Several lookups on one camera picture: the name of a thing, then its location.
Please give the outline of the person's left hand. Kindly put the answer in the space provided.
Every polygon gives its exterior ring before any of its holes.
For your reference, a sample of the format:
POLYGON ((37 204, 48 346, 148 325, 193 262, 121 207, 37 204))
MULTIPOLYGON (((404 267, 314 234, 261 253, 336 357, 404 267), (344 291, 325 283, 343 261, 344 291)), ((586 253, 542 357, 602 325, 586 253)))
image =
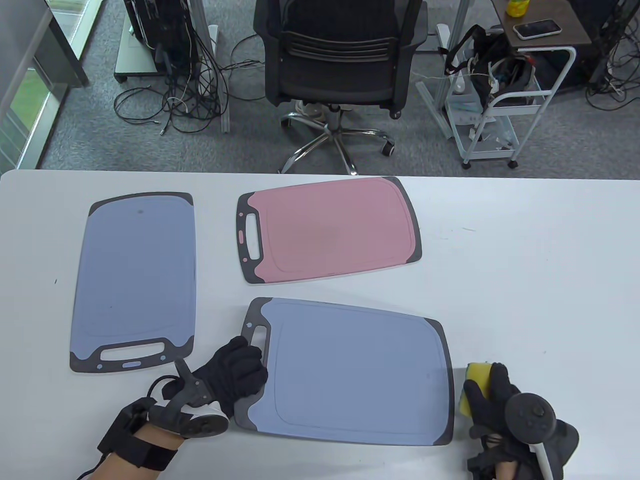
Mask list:
POLYGON ((242 336, 232 338, 196 370, 183 359, 175 366, 179 379, 162 415, 176 425, 217 423, 217 430, 222 430, 238 400, 257 394, 268 379, 261 350, 242 336))

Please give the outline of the person's right hand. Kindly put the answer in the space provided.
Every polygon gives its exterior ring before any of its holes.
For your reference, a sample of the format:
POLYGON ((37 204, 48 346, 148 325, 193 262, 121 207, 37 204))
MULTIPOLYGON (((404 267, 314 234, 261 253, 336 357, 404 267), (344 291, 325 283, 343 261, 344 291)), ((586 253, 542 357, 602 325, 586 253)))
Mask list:
POLYGON ((540 395, 520 391, 502 363, 471 363, 460 412, 482 452, 467 461, 474 480, 562 480, 579 445, 578 430, 540 395))

